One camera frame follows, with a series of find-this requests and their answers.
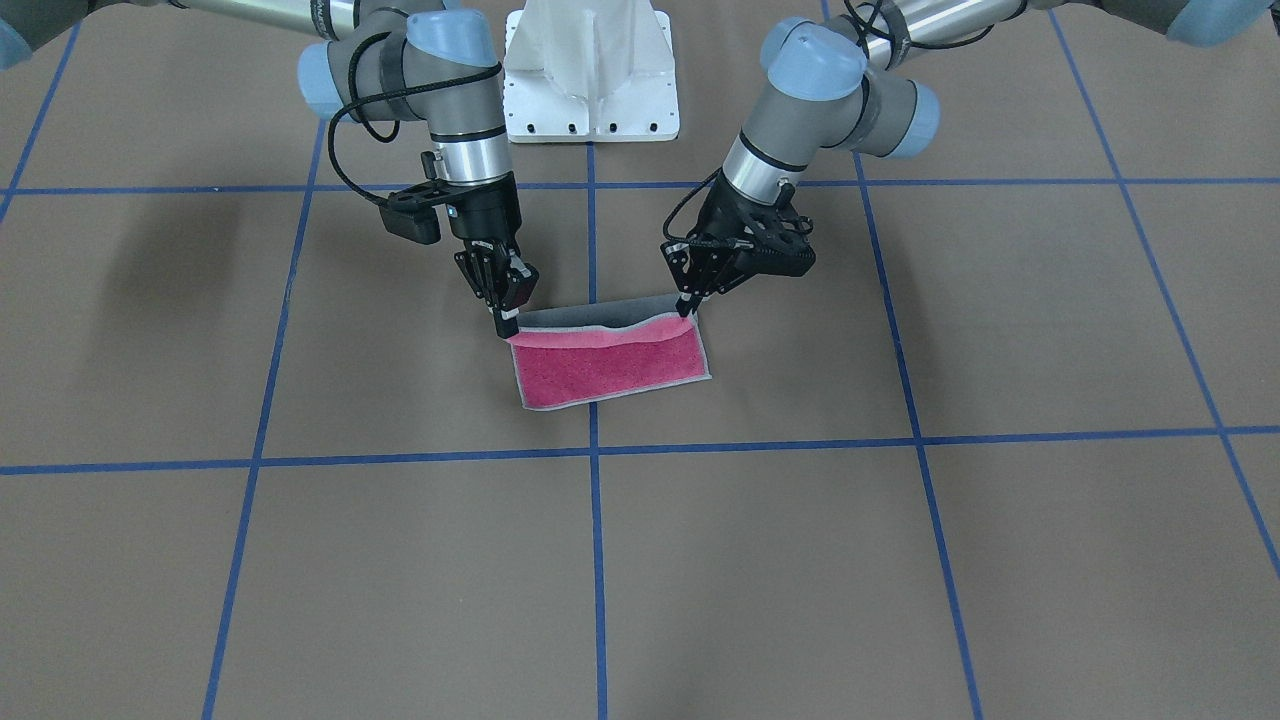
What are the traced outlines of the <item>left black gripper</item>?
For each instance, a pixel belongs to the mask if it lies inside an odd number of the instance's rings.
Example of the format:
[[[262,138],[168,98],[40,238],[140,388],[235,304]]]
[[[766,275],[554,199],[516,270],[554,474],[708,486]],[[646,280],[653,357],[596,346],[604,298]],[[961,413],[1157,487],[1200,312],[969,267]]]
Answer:
[[[660,246],[666,265],[672,275],[678,299],[676,311],[691,316],[713,293],[727,293],[749,278],[744,263],[749,252],[712,252],[712,249],[745,250],[746,222],[753,213],[767,208],[792,206],[795,186],[782,179],[774,187],[780,195],[773,202],[758,202],[739,192],[726,173],[710,177],[710,190],[690,231],[690,240],[668,240]]]

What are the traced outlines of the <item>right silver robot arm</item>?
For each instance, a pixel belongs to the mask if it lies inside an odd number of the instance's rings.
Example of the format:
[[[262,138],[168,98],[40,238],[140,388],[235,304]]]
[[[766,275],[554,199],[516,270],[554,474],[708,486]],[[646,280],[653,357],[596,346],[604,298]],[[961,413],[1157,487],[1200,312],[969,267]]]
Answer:
[[[454,1],[192,1],[189,8],[312,35],[297,64],[300,92],[326,122],[326,154],[342,173],[337,128],[353,122],[389,143],[401,126],[421,122],[431,149],[425,181],[387,195],[355,182],[392,234],[439,241],[440,220],[462,243],[454,261],[492,314],[502,340],[517,336],[518,314],[538,269],[522,259],[522,217],[504,122],[502,67],[486,17]]]

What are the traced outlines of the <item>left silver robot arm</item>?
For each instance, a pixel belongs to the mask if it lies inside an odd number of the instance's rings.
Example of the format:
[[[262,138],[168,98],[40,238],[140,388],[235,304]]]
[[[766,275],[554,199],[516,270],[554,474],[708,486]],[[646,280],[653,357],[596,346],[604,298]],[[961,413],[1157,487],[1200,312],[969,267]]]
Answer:
[[[690,231],[667,233],[663,258],[692,315],[705,299],[756,275],[800,277],[815,263],[812,220],[794,195],[815,155],[840,150],[914,158],[940,128],[940,100],[896,74],[906,60],[983,40],[1051,1],[849,1],[826,20],[790,17],[765,36],[760,95]]]

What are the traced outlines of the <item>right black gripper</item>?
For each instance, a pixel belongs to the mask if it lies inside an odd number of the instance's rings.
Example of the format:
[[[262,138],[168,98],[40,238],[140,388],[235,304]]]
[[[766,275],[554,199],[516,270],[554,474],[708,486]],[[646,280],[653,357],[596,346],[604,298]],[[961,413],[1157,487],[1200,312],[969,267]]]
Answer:
[[[516,233],[522,225],[517,182],[507,172],[488,182],[447,183],[445,211],[451,232],[461,241],[483,241],[503,250],[463,250],[454,263],[471,292],[489,309],[495,333],[518,333],[518,309],[532,296],[539,270],[521,254]]]

